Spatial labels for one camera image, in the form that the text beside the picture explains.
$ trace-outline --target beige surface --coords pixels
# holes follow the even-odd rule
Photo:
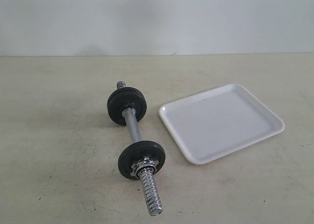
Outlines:
[[[314,223],[313,65],[314,54],[1,57],[1,223]],[[166,151],[157,217],[149,216],[140,183],[117,168],[130,139],[107,116],[106,100],[121,79],[143,91],[143,137]],[[157,110],[229,83],[256,95],[286,129],[192,165]]]

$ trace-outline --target white wall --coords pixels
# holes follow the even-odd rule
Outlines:
[[[314,51],[314,0],[0,0],[0,55]]]

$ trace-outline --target dumbbell handle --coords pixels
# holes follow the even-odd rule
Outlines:
[[[139,128],[138,128],[135,113],[136,113],[135,109],[133,108],[127,108],[123,110],[122,112],[122,116],[124,117],[127,123],[127,127],[129,130],[132,143],[136,143],[138,141],[143,140],[141,133],[139,131]]]

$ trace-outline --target white tray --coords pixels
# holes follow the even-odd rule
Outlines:
[[[284,122],[248,90],[229,84],[160,107],[184,156],[201,165],[282,132]]]

